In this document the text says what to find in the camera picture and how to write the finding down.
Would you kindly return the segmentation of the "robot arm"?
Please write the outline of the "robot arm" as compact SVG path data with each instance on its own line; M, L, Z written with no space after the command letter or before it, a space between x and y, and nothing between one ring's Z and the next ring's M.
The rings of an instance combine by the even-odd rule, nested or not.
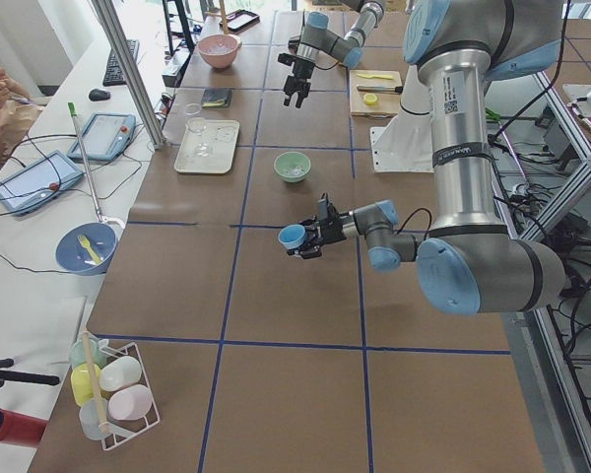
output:
M301 108L310 91L309 80L316 67L320 51L334 58L348 69L356 68L362 57L362 47L370 33L380 24L386 1L343 1L359 13L349 31L340 36L328 29L328 17L317 11L302 17L299 36L290 42L290 51L281 53L278 62L292 67L283 87L284 105L289 106L296 95L295 107Z
M510 237L497 216L486 129L486 83L523 77L558 60L559 1L422 1L405 30L406 63L427 89L437 218L423 237L400 233L392 202L339 212L320 199L315 217L283 228L303 259L363 237L371 266L417 266L431 305L448 313L527 311L552 303L565 281L547 246Z

